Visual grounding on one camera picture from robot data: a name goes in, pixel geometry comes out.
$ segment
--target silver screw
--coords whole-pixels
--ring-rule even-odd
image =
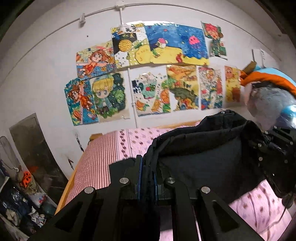
[[[166,181],[167,181],[167,183],[173,184],[176,180],[175,180],[175,178],[173,178],[173,177],[168,177],[168,178],[166,179]]]
[[[210,191],[211,191],[210,188],[208,188],[208,187],[202,187],[202,192],[203,193],[209,193]]]
[[[129,179],[128,179],[127,177],[123,177],[123,178],[121,178],[121,179],[119,180],[119,182],[122,183],[122,184],[127,184],[128,181],[129,181]]]
[[[84,189],[84,192],[87,193],[87,194],[90,194],[94,191],[94,188],[93,187],[87,187]]]

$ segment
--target pink bed sheet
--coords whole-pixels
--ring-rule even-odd
[[[144,155],[154,138],[170,130],[172,129],[122,129],[107,133],[91,142],[77,168],[74,186],[66,203],[88,186],[96,189],[108,186],[109,164],[136,155]],[[266,180],[251,192],[235,200],[230,207],[266,241],[276,241],[291,221],[291,216],[286,211],[278,222],[284,206]],[[160,240],[171,241],[172,235],[171,230],[163,231]]]

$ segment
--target polka dot bedding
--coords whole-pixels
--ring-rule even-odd
[[[66,203],[88,186],[96,189],[108,186],[110,184],[109,164],[144,155],[154,138],[170,130],[172,129],[122,129],[107,133],[92,141],[79,163],[74,186]],[[291,221],[291,216],[286,211],[278,222],[284,207],[281,199],[276,197],[266,180],[251,192],[235,200],[230,207],[266,241],[276,241]],[[160,240],[172,241],[172,231],[162,232]]]

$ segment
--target children's painting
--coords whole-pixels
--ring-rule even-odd
[[[128,119],[126,94],[120,73],[105,74],[90,79],[91,89],[100,122]]]
[[[89,79],[116,69],[112,41],[95,45],[76,53],[79,79]]]
[[[89,80],[71,80],[65,94],[73,125],[98,122]]]
[[[186,64],[209,65],[209,56],[203,30],[200,28],[177,25],[181,39],[183,62]]]
[[[222,108],[221,70],[199,67],[202,110]]]
[[[196,66],[168,65],[167,74],[165,84],[177,100],[174,110],[198,109],[199,85]]]
[[[166,73],[141,74],[132,81],[138,116],[170,112]]]
[[[226,102],[240,102],[240,70],[225,66]]]
[[[202,23],[202,28],[205,36],[212,40],[210,44],[210,56],[227,59],[226,48],[224,43],[221,41],[223,38],[221,27],[214,26],[210,23]]]
[[[145,22],[150,50],[151,62],[155,64],[182,63],[183,54],[177,27],[173,23]]]
[[[112,28],[112,42],[117,68],[150,63],[151,52],[144,24],[127,23]]]

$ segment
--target wooden bed frame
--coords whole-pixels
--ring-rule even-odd
[[[180,127],[180,126],[193,126],[195,125],[195,123],[198,122],[198,120],[196,121],[187,121],[187,122],[182,122],[182,123],[178,123],[178,124],[171,124],[171,125],[165,125],[165,126],[158,126],[157,128],[160,128],[160,129],[165,129],[165,128],[177,128],[177,127]],[[102,136],[103,134],[102,133],[98,133],[98,134],[92,134],[89,138],[89,141],[93,141],[95,139],[97,139],[98,137]],[[67,197],[70,193],[70,191],[72,190],[73,186],[74,186],[74,178],[75,178],[75,175],[76,175],[76,172],[77,172],[77,168],[78,166],[80,165],[81,163],[81,160],[84,158],[84,155],[85,153],[82,154],[79,162],[77,163],[67,185],[66,185],[66,188],[63,192],[63,195],[59,201],[59,204],[57,206],[57,210],[55,212],[55,214],[57,214],[64,206],[65,206],[65,203],[66,203],[66,200],[67,200]]]

